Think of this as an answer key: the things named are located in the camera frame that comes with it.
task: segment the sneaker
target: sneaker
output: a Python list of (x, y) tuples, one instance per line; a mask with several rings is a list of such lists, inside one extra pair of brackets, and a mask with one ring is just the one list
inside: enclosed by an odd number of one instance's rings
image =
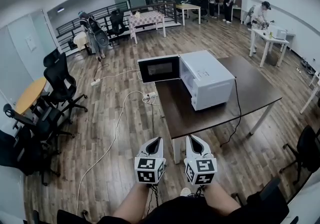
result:
[(187, 197), (191, 194), (191, 190), (188, 187), (184, 187), (180, 192), (180, 197)]

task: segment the hardwood floor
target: hardwood floor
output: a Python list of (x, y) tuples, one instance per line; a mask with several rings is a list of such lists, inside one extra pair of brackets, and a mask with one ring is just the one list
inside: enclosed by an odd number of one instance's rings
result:
[[(231, 142), (222, 148), (234, 131), (238, 120), (199, 132), (196, 136), (209, 143), (213, 155), (217, 158), (218, 172), (215, 179), (229, 193), (242, 192), (246, 197), (261, 190), (280, 168), (294, 159), (282, 145), (297, 145), (303, 128), (309, 124), (315, 131), (319, 128), (319, 110), (312, 102), (303, 114), (303, 107), (311, 94), (307, 82), (310, 78), (296, 67), (300, 59), (292, 52), (286, 52), (281, 67), (264, 64), (259, 68), (264, 43), (258, 42), (257, 54), (249, 57), (250, 33), (238, 20), (232, 25), (210, 19), (208, 23), (198, 25), (192, 19), (186, 20), (186, 26), (169, 28), (164, 38), (162, 30), (137, 34), (138, 44), (133, 39), (121, 39), (120, 46), (106, 53), (104, 63), (110, 66), (99, 69), (96, 77), (114, 76), (118, 73), (137, 69), (137, 60), (142, 58), (183, 54), (200, 50), (210, 51), (216, 58), (243, 56), (257, 68), (269, 82), (280, 89), (282, 100), (278, 101), (270, 115), (253, 136), (248, 136), (265, 109), (242, 118)], [(273, 55), (279, 56), (278, 48)], [(76, 213), (78, 186), (82, 175), (108, 149), (115, 137), (115, 125), (122, 110), (123, 100), (132, 91), (144, 93), (155, 91), (154, 84), (142, 84), (137, 72), (132, 71), (117, 77), (105, 78), (98, 86), (91, 87), (93, 75), (99, 66), (94, 56), (80, 52), (68, 57), (69, 72), (77, 81), (77, 94), (85, 93), (88, 99), (80, 104), (87, 106), (88, 112), (76, 109), (72, 112), (72, 125), (64, 130), (76, 134), (60, 136), (62, 154), (56, 156), (52, 168), (58, 168), (61, 177), (50, 176), (49, 186), (41, 185), (38, 175), (25, 179), (24, 199), (28, 222), (33, 223), (32, 210), (39, 211), (42, 221), (57, 222), (59, 209)], [(135, 183), (134, 157), (138, 149), (152, 138), (152, 107), (142, 102), (139, 93), (132, 93), (124, 105), (120, 119), (117, 140), (110, 152), (84, 178), (79, 197), (79, 212), (86, 209), (87, 219), (96, 223), (103, 216), (112, 214), (120, 205)], [(167, 131), (166, 120), (160, 117), (160, 109), (154, 106), (154, 126), (157, 136), (164, 138), (164, 157), (167, 168), (159, 183), (159, 203), (180, 195), (183, 187), (191, 187), (184, 174), (183, 161), (174, 164), (173, 150)], [(280, 189), (288, 200), (306, 180), (309, 172), (303, 170), (300, 182), (293, 186), (297, 171), (291, 167), (280, 175)], [(155, 207), (153, 198), (151, 207)]]

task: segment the dark wooden table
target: dark wooden table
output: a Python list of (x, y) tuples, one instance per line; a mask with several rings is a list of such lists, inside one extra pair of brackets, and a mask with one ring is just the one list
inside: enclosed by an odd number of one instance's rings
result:
[[(235, 77), (242, 117), (267, 107), (250, 133), (259, 128), (275, 102), (282, 95), (268, 80), (241, 56), (219, 58)], [(161, 115), (165, 117), (172, 139), (174, 162), (180, 162), (181, 139), (186, 135), (200, 132), (240, 117), (236, 86), (233, 86), (229, 101), (220, 105), (195, 111), (191, 105), (191, 95), (181, 79), (155, 83), (161, 105)]]

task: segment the black cap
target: black cap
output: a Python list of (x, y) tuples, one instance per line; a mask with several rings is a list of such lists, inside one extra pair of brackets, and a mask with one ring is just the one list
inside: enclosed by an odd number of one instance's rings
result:
[(271, 10), (270, 3), (269, 3), (269, 2), (263, 1), (263, 2), (262, 2), (262, 5), (265, 6), (267, 9)]

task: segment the plug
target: plug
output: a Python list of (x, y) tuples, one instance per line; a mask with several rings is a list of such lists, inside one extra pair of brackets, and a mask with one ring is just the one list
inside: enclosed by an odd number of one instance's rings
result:
[(101, 81), (101, 79), (98, 78), (97, 80), (95, 80), (95, 81), (93, 81), (93, 82), (91, 83), (91, 86), (96, 86), (97, 84), (100, 83), (100, 81)]

